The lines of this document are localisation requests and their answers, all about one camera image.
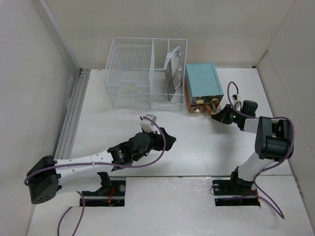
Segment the teal orange drawer box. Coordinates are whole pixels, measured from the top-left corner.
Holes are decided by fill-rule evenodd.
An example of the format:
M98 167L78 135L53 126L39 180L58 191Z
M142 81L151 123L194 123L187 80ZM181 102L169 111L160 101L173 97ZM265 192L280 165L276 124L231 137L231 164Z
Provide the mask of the teal orange drawer box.
M186 64L185 95L191 114L207 113L212 116L221 110L224 93L213 62Z

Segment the grey setup guide booklet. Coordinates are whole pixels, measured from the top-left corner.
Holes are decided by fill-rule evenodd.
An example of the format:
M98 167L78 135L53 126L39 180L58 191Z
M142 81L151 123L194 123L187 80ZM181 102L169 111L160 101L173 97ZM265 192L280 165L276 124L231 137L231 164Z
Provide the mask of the grey setup guide booklet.
M179 61L180 57L173 55L168 62L166 68L164 68L166 79L166 100L171 101L175 92L181 85L181 78L179 73Z

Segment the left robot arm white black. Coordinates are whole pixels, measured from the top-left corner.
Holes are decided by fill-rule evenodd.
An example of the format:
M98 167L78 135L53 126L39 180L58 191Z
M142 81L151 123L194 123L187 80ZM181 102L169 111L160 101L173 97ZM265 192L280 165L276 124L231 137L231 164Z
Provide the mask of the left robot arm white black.
M66 160L44 156L28 171L24 184L29 188L34 205L67 192L90 191L105 195L112 187L109 172L132 169L133 162L147 156L151 150L163 154L175 142L175 137L160 128L159 133L142 131L126 142L90 156Z

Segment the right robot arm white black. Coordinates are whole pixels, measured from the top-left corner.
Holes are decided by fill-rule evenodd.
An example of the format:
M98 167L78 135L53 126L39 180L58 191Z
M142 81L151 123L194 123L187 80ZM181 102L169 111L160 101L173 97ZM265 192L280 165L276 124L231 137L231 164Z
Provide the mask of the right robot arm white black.
M241 131L255 134L254 152L242 165L236 167L229 180L222 181L225 188L232 193L249 191L255 188L256 176L268 169L271 164L278 166L290 158L294 150L294 125L287 118L256 117L256 102L245 100L241 109L227 104L212 119L223 124L237 124Z

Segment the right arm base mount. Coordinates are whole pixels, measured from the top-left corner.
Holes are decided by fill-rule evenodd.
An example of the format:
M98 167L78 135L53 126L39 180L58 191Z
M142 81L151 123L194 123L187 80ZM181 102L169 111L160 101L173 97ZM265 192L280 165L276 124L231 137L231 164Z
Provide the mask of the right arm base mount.
M260 206L253 181L239 178L238 167L229 179L213 179L212 190L217 207Z

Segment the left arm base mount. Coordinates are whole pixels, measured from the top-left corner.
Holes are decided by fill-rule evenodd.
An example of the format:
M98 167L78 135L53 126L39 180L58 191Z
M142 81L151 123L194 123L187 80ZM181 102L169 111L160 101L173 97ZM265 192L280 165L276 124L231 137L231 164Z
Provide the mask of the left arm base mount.
M97 173L99 184L95 191L83 191L86 207L124 207L126 177L110 177L107 172Z

